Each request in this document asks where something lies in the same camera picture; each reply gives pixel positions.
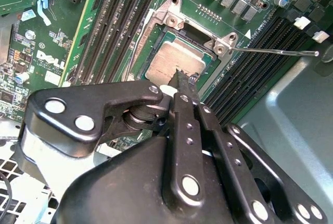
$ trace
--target chip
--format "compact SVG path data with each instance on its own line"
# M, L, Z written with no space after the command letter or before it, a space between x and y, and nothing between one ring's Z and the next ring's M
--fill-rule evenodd
M294 6L299 9L301 12L307 11L307 9L311 6L310 0L297 0Z
M259 0L251 0L251 4L252 4L253 6L255 6L255 5L257 5L258 1L259 1Z
M14 100L14 95L13 94L10 94L6 91L3 91L1 93L1 101L4 101L6 103L12 103Z
M97 9L99 7L99 3L100 3L101 0L94 0L94 4L93 4L93 8L92 8L92 11Z
M21 60L25 61L26 56L27 56L26 53L23 53L23 52L20 53L20 59Z
M315 8L309 15L309 18L312 19L315 22L319 22L325 15L325 12L323 12L320 8Z
M88 33L86 33L85 35L83 35L83 37L81 37L79 47L81 47L87 41L87 38L88 38Z
M327 5L329 4L331 0L321 0L319 3L324 6L324 7L327 7Z

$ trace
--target electrolytic capacitor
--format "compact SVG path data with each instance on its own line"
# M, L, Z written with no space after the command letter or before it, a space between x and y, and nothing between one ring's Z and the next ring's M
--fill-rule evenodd
M289 0L274 0L274 4L281 8L286 7L288 2L289 2Z
M27 72L23 72L22 74L18 74L15 78L14 81L19 84L22 85L24 84L26 81L29 80L29 74Z

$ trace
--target metal lever arm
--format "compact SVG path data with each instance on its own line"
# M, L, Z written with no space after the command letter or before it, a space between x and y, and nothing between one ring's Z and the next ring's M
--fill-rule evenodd
M149 81L41 90L29 97L23 129L69 156L85 157L100 143L139 131L124 122L125 110L162 99Z

